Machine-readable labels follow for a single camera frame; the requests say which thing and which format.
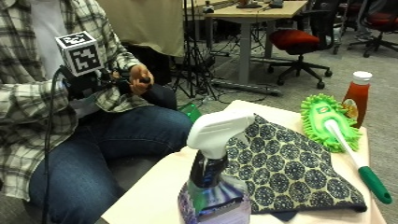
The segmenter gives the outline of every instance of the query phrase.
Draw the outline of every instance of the bottle label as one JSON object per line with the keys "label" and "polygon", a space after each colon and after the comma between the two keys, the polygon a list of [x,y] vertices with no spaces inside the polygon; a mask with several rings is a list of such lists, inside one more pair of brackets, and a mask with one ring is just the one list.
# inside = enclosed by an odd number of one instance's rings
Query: bottle label
{"label": "bottle label", "polygon": [[357,106],[357,103],[353,101],[353,99],[345,100],[342,106],[345,109],[348,109],[346,116],[350,119],[357,120],[358,119],[358,106]]}
{"label": "bottle label", "polygon": [[185,224],[249,224],[252,213],[249,193],[234,189],[228,190],[229,194],[227,194],[223,189],[225,188],[220,186],[209,189],[189,189],[184,184],[179,206]]}

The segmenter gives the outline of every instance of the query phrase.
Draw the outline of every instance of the microfiber duster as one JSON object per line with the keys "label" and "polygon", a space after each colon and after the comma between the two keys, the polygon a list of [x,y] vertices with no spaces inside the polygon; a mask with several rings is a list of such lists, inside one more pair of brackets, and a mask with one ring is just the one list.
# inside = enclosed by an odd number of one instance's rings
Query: microfiber duster
{"label": "microfiber duster", "polygon": [[382,203],[392,203],[389,191],[378,176],[358,157],[352,147],[358,149],[360,132],[352,127],[354,121],[333,97],[320,93],[306,98],[301,104],[305,133],[312,140],[322,143],[332,152],[346,151],[357,166],[362,181]]}
{"label": "microfiber duster", "polygon": [[361,133],[357,128],[352,127],[356,121],[345,116],[346,111],[334,98],[324,93],[309,96],[301,103],[304,132],[314,142],[328,147],[332,152],[344,152],[345,149],[326,130],[324,123],[328,119],[337,121],[350,148],[354,151],[358,150]]}

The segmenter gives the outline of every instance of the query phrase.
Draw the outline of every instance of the tripod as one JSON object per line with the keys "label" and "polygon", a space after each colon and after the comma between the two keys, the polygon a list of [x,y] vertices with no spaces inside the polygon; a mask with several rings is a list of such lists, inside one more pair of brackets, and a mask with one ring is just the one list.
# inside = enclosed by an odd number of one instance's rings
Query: tripod
{"label": "tripod", "polygon": [[[173,85],[173,91],[177,91],[177,88],[180,88],[185,95],[189,98],[195,98],[197,93],[200,94],[209,94],[212,93],[212,96],[215,99],[217,99],[212,85],[209,84],[208,78],[212,77],[212,72],[205,64],[205,61],[200,54],[200,47],[199,47],[199,41],[196,35],[192,37],[193,46],[191,45],[191,37],[189,37],[189,27],[188,27],[188,0],[184,0],[184,42],[185,42],[185,56],[183,61],[183,67],[180,70],[180,74],[177,76],[175,85]],[[191,0],[191,13],[192,13],[192,19],[195,21],[196,19],[196,10],[195,10],[195,1]],[[189,91],[187,91],[180,86],[180,79],[183,76],[183,71],[187,71],[187,85],[189,88]]]}

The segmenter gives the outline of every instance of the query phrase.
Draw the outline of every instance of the office chair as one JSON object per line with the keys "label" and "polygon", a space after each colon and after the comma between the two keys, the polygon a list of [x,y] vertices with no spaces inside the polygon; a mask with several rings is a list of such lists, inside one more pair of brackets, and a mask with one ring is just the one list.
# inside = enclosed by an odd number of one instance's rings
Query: office chair
{"label": "office chair", "polygon": [[[277,85],[285,84],[285,76],[296,71],[300,76],[301,70],[305,70],[313,77],[318,79],[317,88],[324,89],[325,83],[322,77],[313,71],[313,68],[325,69],[325,76],[332,76],[329,67],[304,62],[304,54],[330,49],[334,43],[333,23],[337,15],[338,1],[316,0],[313,8],[301,12],[294,16],[298,29],[278,30],[270,34],[270,41],[274,46],[285,50],[290,55],[298,55],[298,60],[288,63],[270,63],[268,72],[273,73],[276,66],[290,66],[278,76]],[[312,34],[304,31],[304,19],[310,18]]]}
{"label": "office chair", "polygon": [[358,30],[357,19],[362,3],[364,0],[348,0],[338,5],[338,14],[342,15],[344,21],[344,33],[346,33],[348,28],[352,28],[354,31]]}
{"label": "office chair", "polygon": [[350,43],[348,50],[356,45],[365,45],[368,47],[364,53],[365,58],[370,56],[370,51],[377,51],[381,46],[398,52],[398,43],[384,40],[384,34],[398,34],[398,1],[369,0],[364,7],[360,22],[372,30],[377,30],[380,35],[369,41]]}

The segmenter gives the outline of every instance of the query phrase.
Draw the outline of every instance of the spray bottle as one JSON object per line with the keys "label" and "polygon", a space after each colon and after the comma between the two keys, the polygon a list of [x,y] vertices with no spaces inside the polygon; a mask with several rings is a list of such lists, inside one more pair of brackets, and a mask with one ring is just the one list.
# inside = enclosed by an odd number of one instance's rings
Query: spray bottle
{"label": "spray bottle", "polygon": [[228,165],[227,143],[256,118],[246,110],[203,115],[191,130],[187,145],[199,149],[191,175],[179,196],[180,212],[188,224],[246,224],[250,220],[249,191],[244,181],[223,175]]}

